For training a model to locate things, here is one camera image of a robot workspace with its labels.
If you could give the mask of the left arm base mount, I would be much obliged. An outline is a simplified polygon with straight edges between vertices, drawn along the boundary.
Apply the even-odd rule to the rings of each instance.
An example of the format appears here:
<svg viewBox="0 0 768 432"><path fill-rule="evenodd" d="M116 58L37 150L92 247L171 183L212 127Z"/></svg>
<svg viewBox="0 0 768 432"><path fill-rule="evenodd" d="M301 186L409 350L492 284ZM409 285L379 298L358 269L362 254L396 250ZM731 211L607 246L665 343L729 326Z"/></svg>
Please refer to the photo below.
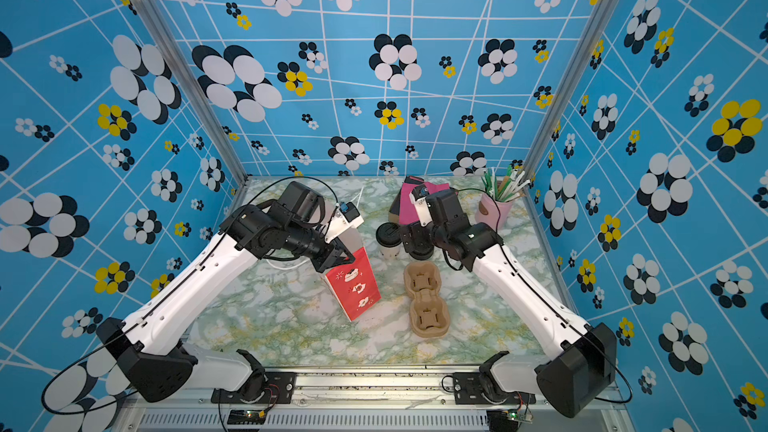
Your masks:
<svg viewBox="0 0 768 432"><path fill-rule="evenodd" d="M267 371L263 378L246 384L236 391L214 389L213 404L256 404L263 406L289 404L296 390L298 374L295 372Z"/></svg>

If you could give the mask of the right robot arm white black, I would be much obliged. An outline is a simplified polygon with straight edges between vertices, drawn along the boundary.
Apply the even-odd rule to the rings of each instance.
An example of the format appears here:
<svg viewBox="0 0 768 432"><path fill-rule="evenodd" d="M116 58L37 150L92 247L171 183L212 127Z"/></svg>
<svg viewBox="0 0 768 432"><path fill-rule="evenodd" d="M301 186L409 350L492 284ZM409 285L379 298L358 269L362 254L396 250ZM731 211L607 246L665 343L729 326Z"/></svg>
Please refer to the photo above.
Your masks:
<svg viewBox="0 0 768 432"><path fill-rule="evenodd" d="M494 228L471 223L457 190L431 193L424 185L410 187L401 194L399 218L406 249L429 244L443 252L448 264L459 262L499 294L543 350L541 363L503 351L481 364L479 383L490 402L540 395L561 415L574 418L621 377L615 333L603 323L591 325L561 303Z"/></svg>

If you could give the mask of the brown cardboard cup carrier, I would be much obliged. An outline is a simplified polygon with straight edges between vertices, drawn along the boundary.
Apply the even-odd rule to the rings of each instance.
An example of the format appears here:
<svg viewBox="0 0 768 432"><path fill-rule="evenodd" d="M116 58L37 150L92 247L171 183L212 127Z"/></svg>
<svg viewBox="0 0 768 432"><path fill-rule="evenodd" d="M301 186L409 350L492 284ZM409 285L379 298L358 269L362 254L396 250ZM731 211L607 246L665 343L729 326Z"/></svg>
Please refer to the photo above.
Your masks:
<svg viewBox="0 0 768 432"><path fill-rule="evenodd" d="M404 270L405 290L411 299L411 330L421 338L446 335L451 318L445 300L440 296L442 280L438 267L430 261L410 263Z"/></svg>

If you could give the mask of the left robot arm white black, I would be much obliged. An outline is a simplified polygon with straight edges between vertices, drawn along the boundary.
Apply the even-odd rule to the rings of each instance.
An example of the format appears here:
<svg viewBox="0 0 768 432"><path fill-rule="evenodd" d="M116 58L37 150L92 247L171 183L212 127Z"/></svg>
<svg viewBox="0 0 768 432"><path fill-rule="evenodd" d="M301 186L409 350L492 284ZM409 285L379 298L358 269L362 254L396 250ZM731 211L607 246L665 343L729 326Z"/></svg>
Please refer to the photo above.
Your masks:
<svg viewBox="0 0 768 432"><path fill-rule="evenodd" d="M213 242L177 279L124 319L109 318L98 328L101 351L114 359L133 392L153 403L185 388L212 389L223 399L268 408L280 401L282 388L248 351L215 352L187 344L188 327L243 272L266 259L309 260L318 273L355 261L342 240L363 217L352 202L327 202L289 177L272 200L251 199L221 224Z"/></svg>

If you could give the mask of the pink straw holder cup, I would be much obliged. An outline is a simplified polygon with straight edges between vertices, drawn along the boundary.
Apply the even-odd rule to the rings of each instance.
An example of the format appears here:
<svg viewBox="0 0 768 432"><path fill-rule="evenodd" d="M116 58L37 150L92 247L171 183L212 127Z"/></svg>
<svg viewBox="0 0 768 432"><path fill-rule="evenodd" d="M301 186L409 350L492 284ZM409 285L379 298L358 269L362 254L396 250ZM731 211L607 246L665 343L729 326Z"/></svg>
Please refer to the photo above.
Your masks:
<svg viewBox="0 0 768 432"><path fill-rule="evenodd" d="M514 200L515 197L506 201L497 201L486 191L482 191L475 220L499 231L508 217Z"/></svg>

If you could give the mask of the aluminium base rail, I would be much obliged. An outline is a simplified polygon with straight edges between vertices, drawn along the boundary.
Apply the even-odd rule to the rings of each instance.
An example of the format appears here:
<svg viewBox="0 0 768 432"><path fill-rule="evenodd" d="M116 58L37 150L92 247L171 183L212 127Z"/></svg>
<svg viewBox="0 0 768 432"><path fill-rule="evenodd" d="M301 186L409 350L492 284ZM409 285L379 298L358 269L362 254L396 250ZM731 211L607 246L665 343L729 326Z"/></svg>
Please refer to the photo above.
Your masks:
<svg viewBox="0 0 768 432"><path fill-rule="evenodd" d="M289 404L213 404L212 392L188 390L164 402L130 399L116 431L631 431L626 408L607 401L574 418L542 396L525 407L457 405L450 374L470 366L274 368L298 374Z"/></svg>

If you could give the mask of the white paper cup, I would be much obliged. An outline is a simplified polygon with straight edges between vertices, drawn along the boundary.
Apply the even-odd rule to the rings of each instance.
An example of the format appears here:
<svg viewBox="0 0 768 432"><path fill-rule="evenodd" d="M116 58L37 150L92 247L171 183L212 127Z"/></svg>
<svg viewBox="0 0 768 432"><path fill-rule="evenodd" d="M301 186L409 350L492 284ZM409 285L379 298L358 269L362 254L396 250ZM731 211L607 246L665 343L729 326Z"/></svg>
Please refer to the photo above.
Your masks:
<svg viewBox="0 0 768 432"><path fill-rule="evenodd" d="M394 246L388 246L388 245L379 245L379 251L381 254L381 257L385 260L395 260L398 259L401 251L402 251L402 245L396 244Z"/></svg>

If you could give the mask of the red white gift bag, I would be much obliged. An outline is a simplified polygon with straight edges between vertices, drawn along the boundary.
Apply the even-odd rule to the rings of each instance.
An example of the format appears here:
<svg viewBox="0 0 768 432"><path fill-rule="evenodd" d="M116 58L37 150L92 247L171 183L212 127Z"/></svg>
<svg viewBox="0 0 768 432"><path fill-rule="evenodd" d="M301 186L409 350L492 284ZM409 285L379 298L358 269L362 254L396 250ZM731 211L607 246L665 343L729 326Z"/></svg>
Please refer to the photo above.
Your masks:
<svg viewBox="0 0 768 432"><path fill-rule="evenodd" d="M354 254L355 261L322 273L324 280L350 322L359 319L381 299L368 252L358 228L350 227L334 209L324 229L326 242L339 238Z"/></svg>

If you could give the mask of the black coffee cup lid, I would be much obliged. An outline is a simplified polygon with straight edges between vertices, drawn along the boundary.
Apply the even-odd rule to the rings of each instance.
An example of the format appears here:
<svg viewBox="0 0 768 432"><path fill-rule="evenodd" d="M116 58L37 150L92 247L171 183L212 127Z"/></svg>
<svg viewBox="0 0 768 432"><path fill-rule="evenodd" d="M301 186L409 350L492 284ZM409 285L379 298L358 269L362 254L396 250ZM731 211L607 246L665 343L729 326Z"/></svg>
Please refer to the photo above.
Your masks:
<svg viewBox="0 0 768 432"><path fill-rule="evenodd" d="M382 247L397 247L402 243L400 226L394 222L385 222L376 229L375 238Z"/></svg>

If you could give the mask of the pink napkin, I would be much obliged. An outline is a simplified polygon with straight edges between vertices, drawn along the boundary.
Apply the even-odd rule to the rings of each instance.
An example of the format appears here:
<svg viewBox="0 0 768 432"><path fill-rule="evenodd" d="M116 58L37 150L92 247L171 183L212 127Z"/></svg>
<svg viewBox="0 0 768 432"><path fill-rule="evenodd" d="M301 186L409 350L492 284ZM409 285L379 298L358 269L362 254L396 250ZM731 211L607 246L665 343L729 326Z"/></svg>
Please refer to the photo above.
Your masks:
<svg viewBox="0 0 768 432"><path fill-rule="evenodd" d="M450 185L447 183L436 184L425 181L422 178L407 176L400 189L400 202L399 202L399 224L408 225L419 221L419 217L415 206L412 203L413 190L424 186L427 190L427 194L436 193L442 190L447 190Z"/></svg>

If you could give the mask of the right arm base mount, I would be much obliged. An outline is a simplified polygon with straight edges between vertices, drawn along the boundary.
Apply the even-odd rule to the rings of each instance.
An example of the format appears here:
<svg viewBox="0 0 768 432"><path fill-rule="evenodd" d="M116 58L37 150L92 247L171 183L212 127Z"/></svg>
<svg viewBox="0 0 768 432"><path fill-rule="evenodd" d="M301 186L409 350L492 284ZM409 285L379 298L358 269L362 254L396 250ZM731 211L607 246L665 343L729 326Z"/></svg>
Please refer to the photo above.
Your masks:
<svg viewBox="0 0 768 432"><path fill-rule="evenodd" d="M536 396L526 392L501 392L492 397L484 391L479 372L454 372L450 374L450 377L452 394L457 405L525 407L537 403Z"/></svg>

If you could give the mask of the white green straws bundle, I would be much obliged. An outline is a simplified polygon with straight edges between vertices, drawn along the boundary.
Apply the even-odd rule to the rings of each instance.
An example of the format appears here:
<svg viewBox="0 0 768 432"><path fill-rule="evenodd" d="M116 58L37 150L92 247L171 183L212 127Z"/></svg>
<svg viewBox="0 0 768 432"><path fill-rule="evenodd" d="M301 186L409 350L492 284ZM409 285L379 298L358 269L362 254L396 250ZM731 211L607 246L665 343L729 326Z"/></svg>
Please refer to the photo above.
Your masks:
<svg viewBox="0 0 768 432"><path fill-rule="evenodd" d="M498 203L511 202L530 184L525 170L512 166L507 167L501 174L486 169L481 178L485 194Z"/></svg>

